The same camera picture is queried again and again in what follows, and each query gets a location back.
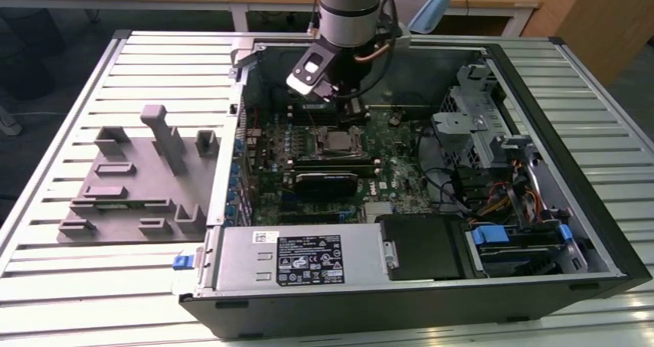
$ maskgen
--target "aluminum extrusion table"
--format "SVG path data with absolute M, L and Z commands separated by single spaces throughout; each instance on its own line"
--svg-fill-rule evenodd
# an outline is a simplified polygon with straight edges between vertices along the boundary
M 151 133 L 145 103 L 164 103 L 183 136 L 233 121 L 231 57 L 253 37 L 300 34 L 135 31 L 115 38 L 0 230 L 0 339 L 9 345 L 654 345 L 654 283 L 583 301 L 532 322 L 221 342 L 171 294 L 172 258 L 199 244 L 72 247 L 59 221 L 97 153 L 100 126 Z M 617 223 L 654 273 L 654 145 L 564 45 L 547 39 L 416 37 L 499 43 Z

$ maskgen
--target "orange wire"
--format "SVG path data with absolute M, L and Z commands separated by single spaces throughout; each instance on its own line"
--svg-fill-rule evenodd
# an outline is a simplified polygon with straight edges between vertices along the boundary
M 540 218 L 540 203 L 538 201 L 538 194 L 534 193 L 531 190 L 526 190 L 527 194 L 531 195 L 531 199 L 534 199 L 534 210 L 535 210 L 535 216 L 536 216 L 536 219 L 539 222 L 543 221 L 543 219 Z
M 492 193 L 495 192 L 495 188 L 500 185 L 508 185 L 508 182 L 496 182 L 495 184 L 492 184 L 488 191 L 488 201 L 486 202 L 486 205 L 491 203 Z
M 355 56 L 355 61 L 359 64 L 366 64 L 367 62 L 372 61 L 375 58 L 382 56 L 390 49 L 390 44 L 384 44 L 380 46 L 368 56 Z

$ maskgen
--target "gray floor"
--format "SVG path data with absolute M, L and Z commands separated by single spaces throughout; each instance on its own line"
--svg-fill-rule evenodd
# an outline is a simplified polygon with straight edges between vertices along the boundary
M 81 10 L 52 11 L 68 44 L 64 54 L 45 59 L 57 80 L 57 89 L 47 97 L 16 102 L 0 90 L 0 105 L 12 113 L 53 112 L 61 115 L 27 115 L 16 119 L 24 127 L 19 137 L 0 134 L 0 195 L 19 195 L 56 134 L 64 114 L 75 102 L 104 47 L 116 29 L 232 31 L 231 16 L 217 11 L 103 11 L 101 21 L 91 24 Z M 307 14 L 295 22 L 286 15 L 249 13 L 252 31 L 304 31 Z M 0 25 L 0 47 L 3 25 Z M 650 137 L 654 137 L 654 48 L 643 51 L 609 88 Z M 11 201 L 0 200 L 0 224 Z

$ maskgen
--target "warning label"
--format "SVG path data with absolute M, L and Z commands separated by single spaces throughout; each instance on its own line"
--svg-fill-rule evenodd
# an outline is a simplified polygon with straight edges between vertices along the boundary
M 276 239 L 276 284 L 311 286 L 346 283 L 340 236 Z

